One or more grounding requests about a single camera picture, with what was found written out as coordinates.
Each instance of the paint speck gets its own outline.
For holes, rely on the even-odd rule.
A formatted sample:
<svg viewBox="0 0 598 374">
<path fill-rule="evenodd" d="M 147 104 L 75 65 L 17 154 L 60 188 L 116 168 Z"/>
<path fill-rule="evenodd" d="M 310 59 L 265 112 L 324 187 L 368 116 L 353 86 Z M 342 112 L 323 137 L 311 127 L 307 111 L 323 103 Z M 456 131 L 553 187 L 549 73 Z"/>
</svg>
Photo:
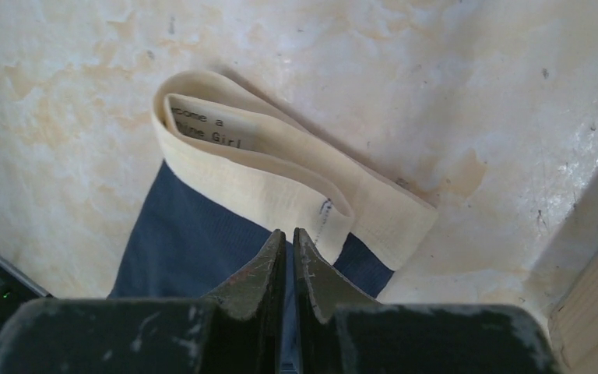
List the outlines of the paint speck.
<svg viewBox="0 0 598 374">
<path fill-rule="evenodd" d="M 113 356 L 113 351 L 110 349 L 107 351 L 107 353 L 104 354 L 104 356 L 102 356 L 102 361 L 111 360 L 111 356 Z"/>
<path fill-rule="evenodd" d="M 143 345 L 143 340 L 141 340 L 141 337 L 137 337 L 136 339 L 134 339 L 134 341 L 129 345 L 129 349 L 132 350 L 132 352 L 139 352 L 141 351 L 141 346 Z"/>
<path fill-rule="evenodd" d="M 187 348 L 189 358 L 194 358 L 198 354 L 198 345 L 192 340 L 180 339 L 179 337 L 172 337 L 173 343 Z"/>
<path fill-rule="evenodd" d="M 168 22 L 168 33 L 175 34 L 175 17 L 171 16 L 171 21 Z"/>
<path fill-rule="evenodd" d="M 196 335 L 200 331 L 200 323 L 195 324 L 191 329 L 187 330 L 190 335 Z"/>
</svg>

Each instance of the metal tool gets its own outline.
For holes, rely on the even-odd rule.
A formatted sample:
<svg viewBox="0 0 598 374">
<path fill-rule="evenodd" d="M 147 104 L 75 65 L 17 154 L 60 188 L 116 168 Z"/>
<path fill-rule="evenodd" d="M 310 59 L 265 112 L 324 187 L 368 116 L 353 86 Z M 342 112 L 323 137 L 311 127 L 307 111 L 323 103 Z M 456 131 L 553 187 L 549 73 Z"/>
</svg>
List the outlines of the metal tool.
<svg viewBox="0 0 598 374">
<path fill-rule="evenodd" d="M 200 299 L 28 302 L 0 333 L 0 373 L 280 370 L 285 235 Z M 381 305 L 294 232 L 299 372 L 555 373 L 547 340 L 510 305 Z"/>
</svg>

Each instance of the scratch mark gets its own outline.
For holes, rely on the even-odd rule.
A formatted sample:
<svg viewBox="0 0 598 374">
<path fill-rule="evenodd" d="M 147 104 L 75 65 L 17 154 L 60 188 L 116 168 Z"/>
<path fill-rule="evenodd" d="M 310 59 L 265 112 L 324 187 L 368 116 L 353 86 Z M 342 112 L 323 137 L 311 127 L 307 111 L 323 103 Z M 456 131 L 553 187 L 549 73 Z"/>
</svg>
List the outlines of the scratch mark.
<svg viewBox="0 0 598 374">
<path fill-rule="evenodd" d="M 530 194 L 533 196 L 533 209 L 537 207 L 537 196 L 535 195 L 535 178 L 533 173 L 530 173 Z"/>
<path fill-rule="evenodd" d="M 549 199 L 547 198 L 547 165 L 545 162 L 545 157 L 544 157 L 544 144 L 543 144 L 543 139 L 542 139 L 542 126 L 540 126 L 540 122 L 537 121 L 536 122 L 536 127 L 537 127 L 537 136 L 539 138 L 539 145 L 540 145 L 540 163 L 542 164 L 542 196 L 541 196 L 541 200 L 544 201 L 544 203 L 547 205 L 546 208 L 544 209 L 544 215 L 546 216 L 546 220 L 544 218 L 544 216 L 540 213 L 540 219 L 542 220 L 542 222 L 544 223 L 544 227 L 547 229 L 547 233 L 551 233 L 551 230 L 549 229 L 549 224 L 547 223 L 547 221 L 549 220 Z"/>
<path fill-rule="evenodd" d="M 151 316 L 146 317 L 143 322 L 141 322 L 141 326 L 139 326 L 139 333 L 136 335 L 136 339 L 129 345 L 130 349 L 134 352 L 138 352 L 141 350 L 141 346 L 143 345 L 143 330 L 146 328 L 146 325 L 150 323 L 153 319 L 157 318 L 161 312 L 156 312 Z"/>
<path fill-rule="evenodd" d="M 544 228 L 549 231 L 549 227 L 547 226 L 547 222 L 544 221 L 544 217 L 542 217 L 542 210 L 537 210 L 537 229 L 540 229 L 540 223 L 544 225 Z"/>
</svg>

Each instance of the white marble surface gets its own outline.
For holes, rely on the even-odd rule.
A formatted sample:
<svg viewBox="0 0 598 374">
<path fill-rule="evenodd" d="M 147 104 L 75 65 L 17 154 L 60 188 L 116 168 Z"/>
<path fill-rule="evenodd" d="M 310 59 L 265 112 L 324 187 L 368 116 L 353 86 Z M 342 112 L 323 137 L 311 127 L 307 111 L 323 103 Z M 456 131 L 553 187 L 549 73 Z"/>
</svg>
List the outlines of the white marble surface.
<svg viewBox="0 0 598 374">
<path fill-rule="evenodd" d="M 101 296 L 160 163 L 156 85 L 210 68 L 438 207 L 389 302 L 542 322 L 598 248 L 598 1 L 0 2 L 0 253 Z"/>
</svg>

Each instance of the stitching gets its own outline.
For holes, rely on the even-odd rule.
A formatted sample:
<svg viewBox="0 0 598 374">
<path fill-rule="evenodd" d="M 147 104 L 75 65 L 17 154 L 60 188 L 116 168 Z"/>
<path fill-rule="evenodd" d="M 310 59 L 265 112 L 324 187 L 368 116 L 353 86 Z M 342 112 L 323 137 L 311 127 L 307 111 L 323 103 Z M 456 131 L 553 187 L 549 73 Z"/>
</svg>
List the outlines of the stitching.
<svg viewBox="0 0 598 374">
<path fill-rule="evenodd" d="M 320 215 L 322 215 L 322 212 L 324 212 L 324 217 L 322 218 L 322 224 L 320 224 L 318 233 L 315 235 L 315 247 L 318 246 L 318 241 L 319 241 L 320 235 L 322 234 L 322 230 L 324 230 L 326 221 L 329 219 L 329 213 L 331 212 L 332 207 L 333 207 L 333 203 L 331 202 L 331 199 L 327 199 L 324 203 L 322 203 L 322 207 L 320 207 Z"/>
</svg>

